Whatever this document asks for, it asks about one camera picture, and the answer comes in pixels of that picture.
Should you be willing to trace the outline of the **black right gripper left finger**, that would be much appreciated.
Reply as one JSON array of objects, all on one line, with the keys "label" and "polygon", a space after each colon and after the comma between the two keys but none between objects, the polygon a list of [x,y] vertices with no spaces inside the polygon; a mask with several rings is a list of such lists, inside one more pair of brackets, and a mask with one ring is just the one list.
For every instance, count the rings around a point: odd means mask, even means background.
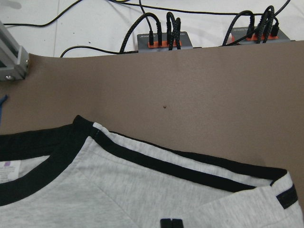
[{"label": "black right gripper left finger", "polygon": [[170,218],[161,219],[160,228],[172,228],[172,220]]}]

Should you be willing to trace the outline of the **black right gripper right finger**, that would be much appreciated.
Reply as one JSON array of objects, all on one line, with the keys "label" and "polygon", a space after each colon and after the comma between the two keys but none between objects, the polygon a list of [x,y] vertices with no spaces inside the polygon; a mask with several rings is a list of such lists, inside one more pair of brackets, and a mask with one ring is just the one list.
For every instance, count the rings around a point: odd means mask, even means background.
[{"label": "black right gripper right finger", "polygon": [[182,219],[173,219],[172,220],[172,228],[183,228],[183,221]]}]

